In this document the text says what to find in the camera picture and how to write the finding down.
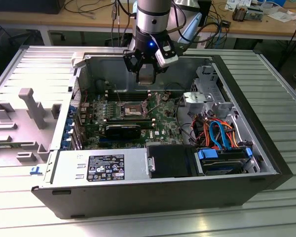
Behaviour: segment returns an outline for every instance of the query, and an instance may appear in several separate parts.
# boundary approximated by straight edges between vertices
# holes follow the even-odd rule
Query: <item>wooden tabletop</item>
[[[95,0],[77,0],[78,4],[90,4]],[[277,21],[268,16],[263,16],[262,22],[244,21],[236,22],[232,20],[232,12],[224,9],[226,0],[213,0],[214,6],[219,15],[223,19],[231,22],[229,30],[230,34],[248,34],[248,35],[269,35],[269,36],[292,36],[296,29],[296,21],[286,23]],[[86,6],[83,10],[91,10],[100,6],[110,4],[111,0],[101,0],[98,4]],[[284,7],[296,8],[296,3],[286,2]],[[72,11],[77,11],[75,1],[69,3],[67,8]],[[49,15],[41,13],[19,13],[19,12],[0,12],[0,23],[7,24],[36,24],[36,25],[53,25],[53,26],[86,26],[86,27],[111,27],[111,6],[104,7],[94,12],[95,19],[80,15],[78,13],[68,12],[62,9],[58,15]],[[121,27],[126,27],[127,16],[124,12],[120,13]],[[203,30],[204,32],[214,32],[216,28],[209,26]]]

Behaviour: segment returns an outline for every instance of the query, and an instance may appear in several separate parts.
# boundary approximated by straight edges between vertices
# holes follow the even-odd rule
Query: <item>workbench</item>
[[[102,49],[46,46],[20,49],[0,77],[0,97],[8,96],[7,86],[22,84],[42,84],[47,91],[54,91],[73,78],[71,58],[75,52],[99,53]],[[296,237],[294,90],[262,55],[253,51],[207,49],[199,53],[221,56],[294,173],[293,178],[276,190],[257,194],[243,206],[62,220],[30,191],[43,176],[31,176],[31,166],[0,167],[0,236]],[[63,103],[61,97],[52,93],[40,98],[42,104]]]
[[[232,12],[224,10],[222,3],[226,0],[214,0],[218,14],[223,19],[231,22],[229,38],[246,38],[262,40],[290,40],[296,29],[296,22],[289,21],[282,23],[268,16],[264,16],[262,22],[245,21],[236,22],[232,20]],[[94,3],[93,0],[78,0],[79,5]],[[84,10],[95,9],[100,6],[110,4],[111,0],[102,0],[96,5],[87,6]],[[296,8],[296,3],[285,3],[284,7]],[[77,11],[76,3],[73,1],[67,6],[72,11]],[[95,19],[68,12],[62,9],[58,15],[48,15],[41,13],[19,13],[19,12],[0,12],[0,24],[4,28],[39,30],[45,45],[52,45],[50,31],[79,31],[79,32],[111,32],[111,6],[104,7],[95,11]],[[115,21],[114,32],[117,32],[117,21]],[[131,20],[126,32],[132,32]],[[127,16],[121,11],[120,30],[121,32],[127,25]],[[215,32],[214,26],[203,30],[203,37]]]

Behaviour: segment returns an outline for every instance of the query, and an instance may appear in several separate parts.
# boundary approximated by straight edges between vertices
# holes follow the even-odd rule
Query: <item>aluminum extrusion table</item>
[[[0,77],[0,99],[13,96],[13,87],[24,83],[44,85],[57,92],[72,78],[71,57],[79,51],[99,52],[101,48],[33,46],[20,49]],[[30,192],[42,176],[30,176],[30,166],[0,167],[0,236],[296,237],[294,90],[262,55],[244,50],[200,52],[222,57],[294,173],[293,178],[238,207],[61,220]],[[42,99],[47,105],[62,102],[60,93],[50,93]]]

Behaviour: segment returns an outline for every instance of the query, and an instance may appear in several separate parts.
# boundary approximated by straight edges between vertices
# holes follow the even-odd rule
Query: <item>power supply label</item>
[[[89,182],[125,179],[124,155],[89,156]]]

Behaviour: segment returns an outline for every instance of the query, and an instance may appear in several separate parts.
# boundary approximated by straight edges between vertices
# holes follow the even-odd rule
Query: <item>motherboard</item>
[[[79,120],[86,150],[182,144],[169,93],[86,94]]]

